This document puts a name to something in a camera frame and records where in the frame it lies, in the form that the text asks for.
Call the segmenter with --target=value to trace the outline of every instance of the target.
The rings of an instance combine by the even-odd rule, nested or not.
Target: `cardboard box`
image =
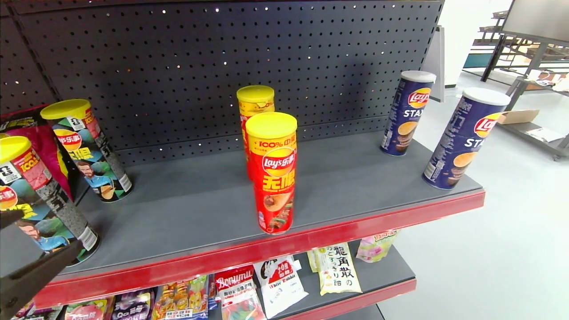
[[[498,123],[501,125],[509,124],[521,124],[524,122],[532,122],[537,116],[539,110],[513,110],[504,112],[500,118],[498,118]]]

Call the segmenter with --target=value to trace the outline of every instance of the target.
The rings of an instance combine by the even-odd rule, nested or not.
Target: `blue lay's stax can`
[[[436,75],[430,72],[401,72],[380,146],[383,152],[398,157],[407,152],[435,80]]]
[[[503,93],[466,88],[427,164],[425,181],[439,189],[454,188],[508,103],[510,97]]]

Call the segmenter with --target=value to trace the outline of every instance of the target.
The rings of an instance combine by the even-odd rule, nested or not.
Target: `white floor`
[[[463,88],[507,90],[479,79],[463,73],[444,104],[429,102],[414,138],[434,149]],[[569,98],[528,93],[514,107],[535,108],[536,124],[569,132]],[[467,174],[486,189],[484,208],[401,232],[417,290],[379,303],[385,319],[569,319],[569,159],[495,128]]]

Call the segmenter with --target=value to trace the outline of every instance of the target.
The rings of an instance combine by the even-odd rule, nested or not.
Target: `snack bag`
[[[178,281],[162,286],[162,294],[154,304],[152,320],[208,318],[208,276]]]
[[[28,302],[23,306],[11,320],[56,320],[61,310],[62,306],[55,306],[45,309],[35,309],[34,301]]]
[[[61,185],[65,193],[72,198],[69,185],[69,168],[77,172],[72,166],[71,157],[60,151],[61,145],[46,120],[40,112],[48,105],[40,105],[31,109],[4,114],[0,118],[0,138],[24,136],[30,139],[32,148],[37,152],[47,170]]]
[[[361,293],[348,243],[329,245],[313,252],[318,261],[321,296],[326,293]]]
[[[387,230],[378,235],[362,238],[356,258],[365,262],[377,262],[387,256],[399,230]]]
[[[265,314],[268,319],[308,295],[296,273],[292,256],[259,262],[253,266],[261,283]]]
[[[219,296],[217,295],[217,288],[215,287],[215,275],[210,274],[208,276],[208,309],[217,309],[218,302]]]
[[[266,320],[253,283],[253,266],[215,274],[223,320]]]
[[[65,320],[110,320],[114,297],[73,303],[65,308]]]
[[[306,252],[308,256],[308,263],[310,264],[310,270],[312,272],[318,272],[318,263],[316,262],[316,256],[314,254],[314,250],[309,250]]]
[[[63,306],[55,306],[45,309],[37,309],[22,317],[14,316],[12,320],[56,320],[63,310]]]
[[[153,305],[152,289],[120,294],[116,296],[111,320],[147,320]]]

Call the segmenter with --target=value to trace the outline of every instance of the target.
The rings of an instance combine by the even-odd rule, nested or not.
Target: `metal rack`
[[[530,64],[527,67],[527,71],[523,76],[517,77],[514,83],[510,86],[506,94],[511,96],[512,99],[510,104],[506,107],[506,111],[511,111],[516,102],[518,101],[519,97],[524,93],[527,89],[528,85],[539,86],[543,90],[549,90],[552,92],[556,92],[560,95],[564,95],[569,97],[569,92],[566,91],[554,91],[551,87],[540,85],[534,81],[529,81],[527,79],[528,74],[531,70],[539,69],[539,64],[541,63],[543,56],[546,54],[547,50],[549,50],[550,45],[547,41],[551,41],[550,39],[540,38],[539,41],[541,44],[539,48],[536,50],[533,59],[531,60]],[[553,154],[553,159],[555,161],[565,158],[569,156],[569,134],[567,134],[564,138],[558,139],[555,141],[542,141],[539,140],[531,135],[528,134],[528,131],[535,130],[541,128],[541,126],[536,125],[532,122],[526,122],[521,124],[507,124],[507,125],[500,125],[501,128],[511,132],[524,140],[538,146],[539,148]]]
[[[2,41],[20,41],[29,55],[24,69],[34,70],[29,79],[43,90],[42,101],[26,103],[90,99],[135,184],[118,203],[103,205],[90,193],[81,200],[101,247],[47,285],[35,298],[38,307],[304,252],[483,205],[484,190],[467,177],[453,191],[422,182],[430,152],[418,143],[404,158],[377,149],[375,132],[385,127],[399,74],[421,67],[442,1],[6,4],[2,22],[13,27],[2,28]],[[2,53],[2,81],[10,83],[2,86],[3,112],[27,107],[5,100],[23,101],[12,83],[25,79],[5,59]],[[275,88],[276,108],[298,119],[304,141],[295,224],[278,237],[261,234],[247,200],[253,193],[234,93],[258,83]],[[33,255],[35,248],[23,242],[2,254]],[[0,270],[13,268],[6,259],[0,264]],[[365,293],[314,293],[280,318],[330,318],[415,288],[396,251],[358,272]],[[316,281],[303,279],[305,288]]]

